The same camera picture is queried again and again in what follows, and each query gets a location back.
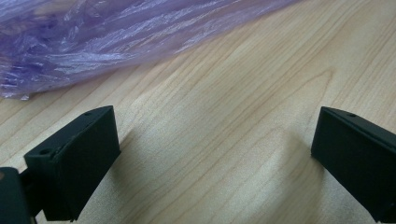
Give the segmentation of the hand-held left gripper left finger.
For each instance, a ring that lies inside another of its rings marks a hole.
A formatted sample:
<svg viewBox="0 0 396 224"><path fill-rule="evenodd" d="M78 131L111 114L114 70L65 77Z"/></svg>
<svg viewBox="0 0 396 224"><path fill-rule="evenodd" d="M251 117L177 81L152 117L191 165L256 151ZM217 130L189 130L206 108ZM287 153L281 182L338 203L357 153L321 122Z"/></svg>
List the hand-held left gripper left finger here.
<svg viewBox="0 0 396 224"><path fill-rule="evenodd" d="M76 220L120 155L111 105L85 112L24 155L30 211Z"/></svg>

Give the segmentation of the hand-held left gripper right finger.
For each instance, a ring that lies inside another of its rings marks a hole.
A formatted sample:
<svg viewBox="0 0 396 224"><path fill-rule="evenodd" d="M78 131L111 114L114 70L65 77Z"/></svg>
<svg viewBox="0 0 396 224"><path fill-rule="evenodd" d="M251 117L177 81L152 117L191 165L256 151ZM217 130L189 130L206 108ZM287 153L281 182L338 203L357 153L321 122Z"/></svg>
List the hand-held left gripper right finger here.
<svg viewBox="0 0 396 224"><path fill-rule="evenodd" d="M323 106L311 155L369 212L396 223L396 134L355 114Z"/></svg>

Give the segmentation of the purple plastic bag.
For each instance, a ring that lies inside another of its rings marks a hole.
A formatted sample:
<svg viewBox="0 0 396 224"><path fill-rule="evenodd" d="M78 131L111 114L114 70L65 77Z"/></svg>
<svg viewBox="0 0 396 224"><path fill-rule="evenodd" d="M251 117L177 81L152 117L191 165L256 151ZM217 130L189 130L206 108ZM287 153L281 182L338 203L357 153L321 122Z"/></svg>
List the purple plastic bag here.
<svg viewBox="0 0 396 224"><path fill-rule="evenodd" d="M0 0L0 97L177 54L298 0Z"/></svg>

